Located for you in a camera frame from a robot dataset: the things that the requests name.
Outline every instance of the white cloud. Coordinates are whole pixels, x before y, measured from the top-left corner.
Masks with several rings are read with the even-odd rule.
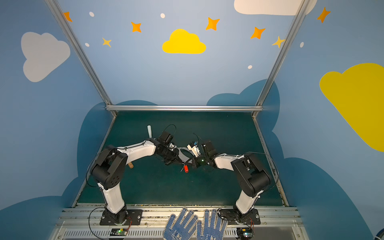
[[[316,5],[310,0],[306,14]],[[235,0],[235,10],[242,14],[296,15],[301,0]]]
[[[43,80],[71,54],[66,42],[58,41],[49,33],[34,32],[22,36],[22,51],[26,58],[23,71],[31,82]]]

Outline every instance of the blue dotted glove palm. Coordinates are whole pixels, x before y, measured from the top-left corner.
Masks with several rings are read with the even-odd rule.
[[[166,228],[164,229],[163,238],[166,240],[189,240],[196,231],[197,216],[194,215],[193,211],[188,211],[185,207],[181,210],[177,220],[176,215],[172,214],[167,222]]]
[[[217,210],[212,210],[212,215],[209,217],[209,210],[204,211],[204,229],[201,221],[197,221],[197,240],[223,240],[225,228],[228,221],[221,219],[217,215]]]

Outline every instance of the star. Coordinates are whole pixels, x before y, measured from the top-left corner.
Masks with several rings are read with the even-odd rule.
[[[251,39],[253,39],[253,38],[258,38],[258,39],[260,39],[260,38],[262,37],[262,33],[263,33],[264,30],[265,30],[265,28],[264,28],[264,29],[258,29],[258,28],[255,28],[255,32],[254,32],[253,35],[251,36]]]
[[[323,12],[320,14],[320,16],[317,18],[318,20],[321,20],[321,23],[324,22],[325,17],[330,13],[331,11],[323,10]]]
[[[70,12],[66,12],[66,13],[64,13],[64,16],[65,16],[65,18],[68,20],[68,21],[72,21],[72,19],[70,18]]]
[[[105,40],[104,38],[103,38],[103,40],[104,40],[103,45],[108,45],[109,47],[111,47],[111,46],[109,45],[109,42],[112,41],[112,40],[107,41],[107,40]]]
[[[140,30],[141,23],[134,24],[133,22],[131,22],[131,24],[133,26],[132,32],[137,31],[137,32],[141,33],[141,30]]]
[[[277,42],[274,43],[274,44],[272,44],[272,46],[273,46],[273,45],[277,45],[277,46],[279,46],[279,48],[280,48],[281,43],[284,42],[284,41],[285,41],[285,39],[281,40],[281,39],[280,39],[280,36],[278,36],[278,37],[277,37]]]
[[[208,18],[208,26],[205,30],[213,29],[216,31],[216,24],[218,23],[218,21],[219,21],[219,19],[212,20],[212,19]]]

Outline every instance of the black mounting plate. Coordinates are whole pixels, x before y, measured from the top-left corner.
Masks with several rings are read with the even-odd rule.
[[[116,224],[114,224],[113,218],[111,218],[106,213],[106,210],[104,210],[103,215],[102,215],[101,220],[100,220],[100,225],[103,225],[103,226],[129,226],[131,224],[131,220],[128,217],[130,217],[132,219],[131,225],[140,225],[142,212],[143,212],[143,210],[141,210],[141,209],[128,209],[127,210],[127,221],[125,223],[123,223],[122,225],[116,225]]]
[[[229,219],[233,219],[232,216],[235,216],[235,210],[234,209],[221,209],[220,215],[222,217],[228,216]],[[261,224],[259,212],[257,211],[257,209],[250,210],[250,212],[248,212],[246,214],[246,217],[243,217],[240,221],[242,223],[251,225],[251,219],[253,220],[254,225],[260,225]],[[239,223],[235,222],[235,220],[228,221],[228,225],[236,225],[236,224],[239,224]]]

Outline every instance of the green table surface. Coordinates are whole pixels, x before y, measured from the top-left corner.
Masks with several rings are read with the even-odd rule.
[[[148,138],[147,125],[152,126],[153,137],[158,137],[166,126],[177,127],[173,142],[186,147],[199,135],[204,141],[211,140],[219,153],[244,154],[248,151],[263,152],[250,113],[212,112],[119,112],[107,137],[108,145],[127,146]],[[265,155],[258,154],[267,169]],[[233,171],[202,166],[182,170],[182,165],[164,165],[160,157],[148,156],[128,166],[120,182],[122,197],[126,204],[169,205],[234,205],[241,188]],[[91,185],[96,185],[92,177]],[[85,186],[79,203],[104,203],[97,187]],[[276,187],[263,193],[256,205],[282,206]]]

